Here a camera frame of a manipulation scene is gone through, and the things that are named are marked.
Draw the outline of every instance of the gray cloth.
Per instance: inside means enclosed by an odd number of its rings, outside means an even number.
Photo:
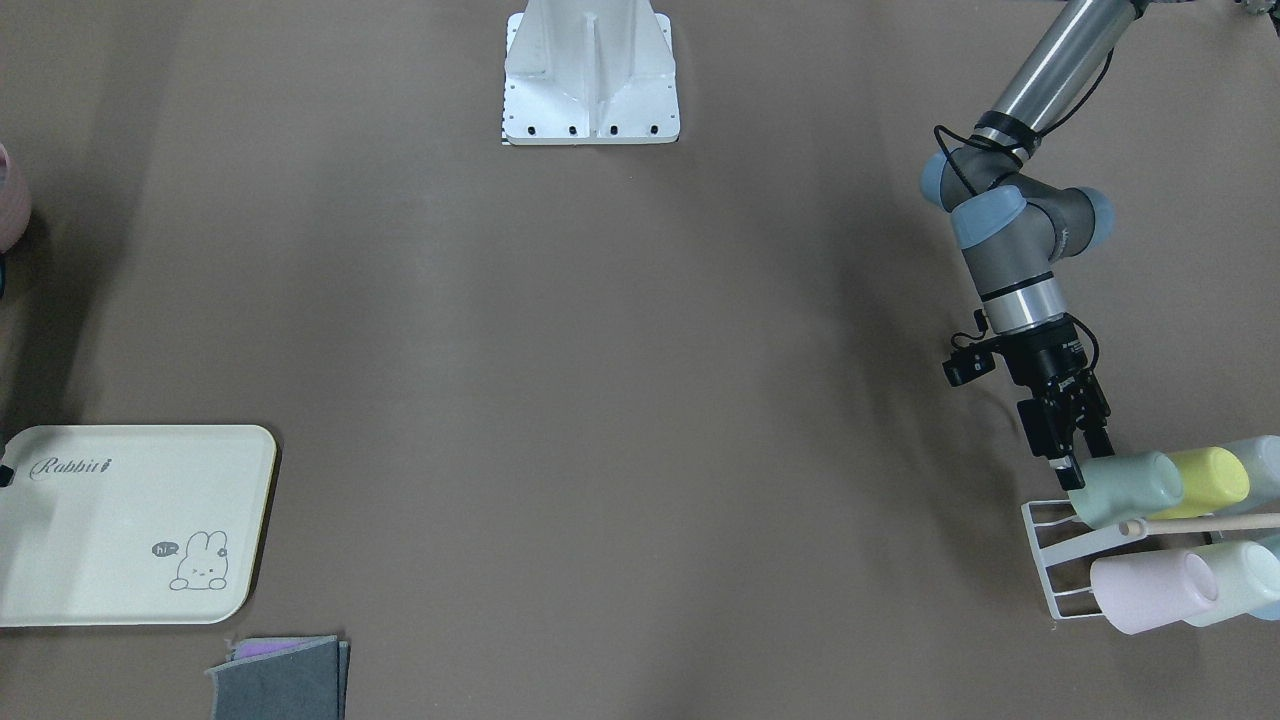
[[[342,720],[349,646],[321,637],[206,670],[212,720]]]

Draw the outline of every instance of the cup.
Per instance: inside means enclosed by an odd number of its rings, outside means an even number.
[[[27,231],[31,192],[13,156],[0,145],[0,254],[5,254]]]
[[[1217,606],[1187,623],[1204,628],[1280,601],[1280,559],[1252,541],[1224,542],[1193,551],[1217,578]]]
[[[1230,507],[1224,507],[1221,515],[1240,515],[1280,500],[1280,437],[1242,439],[1222,447],[1234,455],[1249,474],[1249,496]]]
[[[1093,457],[1080,462],[1084,489],[1068,492],[1085,525],[1098,529],[1146,518],[1183,501],[1178,466],[1162,452]]]
[[[1249,496],[1249,473],[1244,464],[1221,447],[1171,452],[1169,459],[1183,477],[1185,493],[1176,507],[1156,512],[1152,520],[1199,518]]]
[[[1126,635],[1207,612],[1219,594],[1208,564],[1185,548],[1101,557],[1089,583],[1102,615]]]
[[[1271,555],[1280,557],[1280,536],[1271,536],[1267,539],[1258,541],[1258,544],[1271,551]],[[1260,607],[1249,615],[1253,615],[1258,620],[1280,620],[1280,602],[1272,602],[1265,607]]]

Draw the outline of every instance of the robotic arm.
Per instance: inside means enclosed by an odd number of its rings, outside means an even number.
[[[1052,265],[1105,241],[1115,211],[1094,190],[1059,190],[1021,170],[1044,136],[1074,113],[1071,102],[1110,63],[1120,36],[1149,1],[1071,0],[973,135],[952,136],[963,147],[943,145],[920,179],[924,196],[951,213],[982,297],[974,314],[978,329],[983,337],[995,331],[991,338],[956,345],[943,364],[947,379],[965,384],[993,370],[995,356],[1002,356],[1014,383],[1032,393],[1018,404],[1032,454],[1048,461],[1064,489],[1084,487],[1076,430],[1092,456],[1114,450],[1106,429],[1111,409],[1093,374],[1097,341],[1068,313]],[[1093,340],[1093,360],[1076,327]]]

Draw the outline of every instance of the rabbit illustration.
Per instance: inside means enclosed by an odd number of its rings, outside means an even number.
[[[169,589],[220,591],[227,587],[227,533],[196,533],[187,541],[187,555]]]

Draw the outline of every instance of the purple cloth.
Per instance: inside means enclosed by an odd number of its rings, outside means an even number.
[[[236,650],[232,651],[230,660],[270,655],[273,652],[280,652],[282,650],[298,647],[300,644],[314,639],[315,638],[250,638],[236,646]]]

